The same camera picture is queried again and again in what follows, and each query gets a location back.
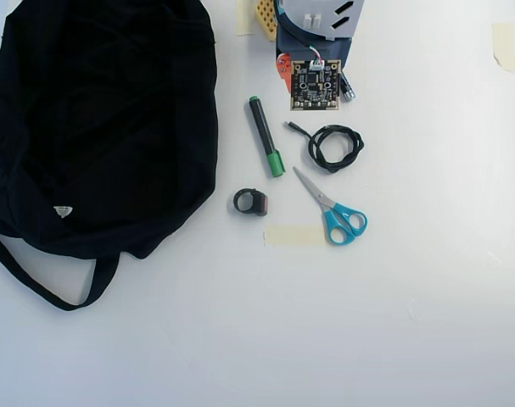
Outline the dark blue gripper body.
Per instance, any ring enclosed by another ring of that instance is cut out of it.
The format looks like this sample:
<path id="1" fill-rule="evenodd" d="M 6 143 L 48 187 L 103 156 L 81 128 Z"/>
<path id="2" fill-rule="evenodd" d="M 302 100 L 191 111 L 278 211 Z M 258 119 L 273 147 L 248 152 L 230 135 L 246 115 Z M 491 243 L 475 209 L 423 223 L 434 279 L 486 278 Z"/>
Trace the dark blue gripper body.
<path id="1" fill-rule="evenodd" d="M 293 28 L 293 36 L 283 26 L 277 28 L 276 49 L 277 56 L 287 54 L 292 61 L 310 61 L 316 55 L 309 49 L 313 46 L 325 60 L 339 59 L 344 68 L 351 48 L 351 38 L 339 38 L 334 41 L 327 40 L 324 36 L 317 36 L 297 27 Z"/>

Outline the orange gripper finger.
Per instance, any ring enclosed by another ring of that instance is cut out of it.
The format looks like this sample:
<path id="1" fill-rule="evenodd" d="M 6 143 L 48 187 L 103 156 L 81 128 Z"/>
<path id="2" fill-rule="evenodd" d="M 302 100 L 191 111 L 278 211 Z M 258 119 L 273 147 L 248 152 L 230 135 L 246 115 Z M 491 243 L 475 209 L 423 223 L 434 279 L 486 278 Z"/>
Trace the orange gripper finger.
<path id="1" fill-rule="evenodd" d="M 285 83 L 291 82 L 291 61 L 287 53 L 280 53 L 276 60 L 277 72 Z"/>

